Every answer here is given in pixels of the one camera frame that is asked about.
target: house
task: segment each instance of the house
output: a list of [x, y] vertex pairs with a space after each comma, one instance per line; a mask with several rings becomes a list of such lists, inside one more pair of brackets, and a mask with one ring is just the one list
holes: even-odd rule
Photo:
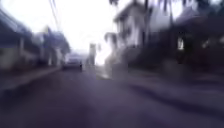
[[40, 48], [31, 37], [25, 26], [0, 10], [0, 70], [34, 65]]

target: street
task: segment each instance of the street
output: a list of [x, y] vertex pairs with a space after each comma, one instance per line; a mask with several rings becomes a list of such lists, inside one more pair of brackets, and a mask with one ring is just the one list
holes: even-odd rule
[[57, 71], [0, 98], [1, 128], [221, 128], [223, 116], [140, 87]]

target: sky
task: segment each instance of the sky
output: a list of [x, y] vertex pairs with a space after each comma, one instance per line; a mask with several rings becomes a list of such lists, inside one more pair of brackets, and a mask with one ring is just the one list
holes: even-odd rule
[[[103, 41], [105, 32], [116, 31], [113, 18], [117, 9], [108, 0], [55, 1], [60, 28], [74, 50], [88, 50], [89, 43]], [[45, 26], [58, 29], [49, 0], [3, 0], [2, 6], [34, 33]]]

